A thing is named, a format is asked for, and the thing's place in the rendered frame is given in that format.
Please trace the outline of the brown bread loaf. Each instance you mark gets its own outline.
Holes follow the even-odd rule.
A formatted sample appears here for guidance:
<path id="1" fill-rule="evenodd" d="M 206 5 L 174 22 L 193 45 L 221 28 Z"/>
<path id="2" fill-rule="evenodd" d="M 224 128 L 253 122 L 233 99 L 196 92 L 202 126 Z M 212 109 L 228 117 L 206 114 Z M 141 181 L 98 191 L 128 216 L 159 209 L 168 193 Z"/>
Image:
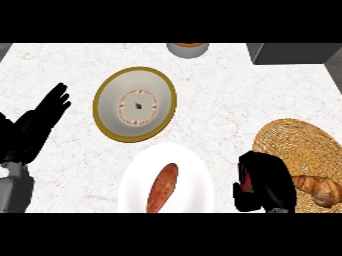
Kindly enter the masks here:
<path id="1" fill-rule="evenodd" d="M 147 213 L 157 213 L 174 193 L 178 177 L 178 166 L 169 163 L 160 170 L 147 197 Z"/>

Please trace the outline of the gold-rimmed grey bowl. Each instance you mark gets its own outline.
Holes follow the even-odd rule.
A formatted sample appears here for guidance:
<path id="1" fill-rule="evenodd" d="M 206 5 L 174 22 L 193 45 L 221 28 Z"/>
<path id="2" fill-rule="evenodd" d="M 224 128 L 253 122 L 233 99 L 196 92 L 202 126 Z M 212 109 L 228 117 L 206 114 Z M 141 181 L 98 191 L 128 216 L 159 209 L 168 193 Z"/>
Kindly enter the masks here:
<path id="1" fill-rule="evenodd" d="M 129 67 L 117 71 L 97 89 L 94 123 L 112 140 L 135 143 L 160 133 L 175 107 L 175 88 L 165 74 L 150 67 Z"/>

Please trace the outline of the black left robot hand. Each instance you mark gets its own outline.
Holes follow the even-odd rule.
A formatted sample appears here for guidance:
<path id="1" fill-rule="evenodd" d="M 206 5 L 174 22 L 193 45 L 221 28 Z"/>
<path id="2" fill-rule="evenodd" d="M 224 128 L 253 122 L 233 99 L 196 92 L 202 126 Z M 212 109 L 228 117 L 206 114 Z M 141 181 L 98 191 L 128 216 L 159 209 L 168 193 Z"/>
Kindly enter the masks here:
<path id="1" fill-rule="evenodd" d="M 16 121 L 0 112 L 0 164 L 29 164 L 42 149 L 51 129 L 70 106 L 67 86 L 58 83 L 36 108 Z"/>

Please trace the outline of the round woven straw placemat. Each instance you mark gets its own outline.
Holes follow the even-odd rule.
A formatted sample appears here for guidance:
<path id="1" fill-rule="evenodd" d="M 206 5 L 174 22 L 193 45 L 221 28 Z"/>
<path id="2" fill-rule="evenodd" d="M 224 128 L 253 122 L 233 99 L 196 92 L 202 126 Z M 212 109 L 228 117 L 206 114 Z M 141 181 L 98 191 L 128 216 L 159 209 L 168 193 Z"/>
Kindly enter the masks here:
<path id="1" fill-rule="evenodd" d="M 298 119 L 278 119 L 264 125 L 252 150 L 277 156 L 292 177 L 327 177 L 342 187 L 342 147 L 330 135 Z M 298 213 L 342 213 L 342 202 L 330 208 L 314 202 L 312 195 L 296 190 Z"/>

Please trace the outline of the golden croissant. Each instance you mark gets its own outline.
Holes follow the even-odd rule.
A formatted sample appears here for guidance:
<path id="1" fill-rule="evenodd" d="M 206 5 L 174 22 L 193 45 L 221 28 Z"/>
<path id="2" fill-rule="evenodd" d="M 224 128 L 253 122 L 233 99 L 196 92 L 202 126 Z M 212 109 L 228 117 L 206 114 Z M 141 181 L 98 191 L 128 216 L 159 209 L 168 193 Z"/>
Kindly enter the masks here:
<path id="1" fill-rule="evenodd" d="M 330 208 L 342 203 L 342 186 L 329 177 L 299 175 L 292 177 L 292 182 L 320 207 Z"/>

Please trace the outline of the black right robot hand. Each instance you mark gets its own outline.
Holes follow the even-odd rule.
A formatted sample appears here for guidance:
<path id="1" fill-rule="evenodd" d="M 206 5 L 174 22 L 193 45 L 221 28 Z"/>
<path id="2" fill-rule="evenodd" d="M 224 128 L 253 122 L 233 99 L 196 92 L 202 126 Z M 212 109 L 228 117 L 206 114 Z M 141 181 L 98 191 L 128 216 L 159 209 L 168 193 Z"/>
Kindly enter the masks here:
<path id="1" fill-rule="evenodd" d="M 239 181 L 233 184 L 234 207 L 240 212 L 264 209 L 267 213 L 293 213 L 296 191 L 283 160 L 265 153 L 247 151 L 239 157 Z M 253 193 L 241 192 L 249 172 Z"/>

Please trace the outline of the white plate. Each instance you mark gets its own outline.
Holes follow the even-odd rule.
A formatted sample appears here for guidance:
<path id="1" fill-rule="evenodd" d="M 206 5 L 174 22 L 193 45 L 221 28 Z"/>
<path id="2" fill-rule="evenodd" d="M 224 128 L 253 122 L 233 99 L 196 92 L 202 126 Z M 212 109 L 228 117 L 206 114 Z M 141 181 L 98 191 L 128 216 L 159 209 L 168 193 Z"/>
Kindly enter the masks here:
<path id="1" fill-rule="evenodd" d="M 117 211 L 144 213 L 147 197 L 162 168 L 178 167 L 175 190 L 160 213 L 213 211 L 213 186 L 206 165 L 182 145 L 160 143 L 144 149 L 125 170 L 117 192 Z"/>

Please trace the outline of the red tomato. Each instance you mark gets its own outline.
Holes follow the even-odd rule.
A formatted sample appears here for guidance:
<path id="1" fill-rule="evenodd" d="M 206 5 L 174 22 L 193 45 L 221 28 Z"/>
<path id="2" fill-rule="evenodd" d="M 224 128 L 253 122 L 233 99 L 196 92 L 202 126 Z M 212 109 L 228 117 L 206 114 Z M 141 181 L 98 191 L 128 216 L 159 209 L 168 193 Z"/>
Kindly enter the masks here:
<path id="1" fill-rule="evenodd" d="M 244 182 L 240 185 L 241 192 L 253 193 L 252 183 L 250 183 L 250 175 L 249 172 L 244 173 Z"/>

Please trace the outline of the grey pot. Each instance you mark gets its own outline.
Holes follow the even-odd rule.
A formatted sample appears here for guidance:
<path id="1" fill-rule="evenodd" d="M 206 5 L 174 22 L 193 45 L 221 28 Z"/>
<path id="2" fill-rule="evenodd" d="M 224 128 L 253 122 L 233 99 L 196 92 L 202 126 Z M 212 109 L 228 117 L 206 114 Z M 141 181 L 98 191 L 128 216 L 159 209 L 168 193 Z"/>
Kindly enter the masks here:
<path id="1" fill-rule="evenodd" d="M 177 44 L 168 43 L 166 48 L 169 52 L 179 58 L 191 59 L 202 56 L 208 50 L 208 43 L 193 43 L 193 44 Z"/>

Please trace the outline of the dark grey appliance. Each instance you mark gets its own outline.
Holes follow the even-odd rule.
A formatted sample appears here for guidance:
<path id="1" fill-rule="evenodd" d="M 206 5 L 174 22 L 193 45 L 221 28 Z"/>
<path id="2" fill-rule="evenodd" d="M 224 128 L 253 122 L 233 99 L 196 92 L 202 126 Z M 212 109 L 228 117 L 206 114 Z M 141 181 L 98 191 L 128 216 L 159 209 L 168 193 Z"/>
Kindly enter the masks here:
<path id="1" fill-rule="evenodd" d="M 253 65 L 323 64 L 342 43 L 247 43 Z"/>

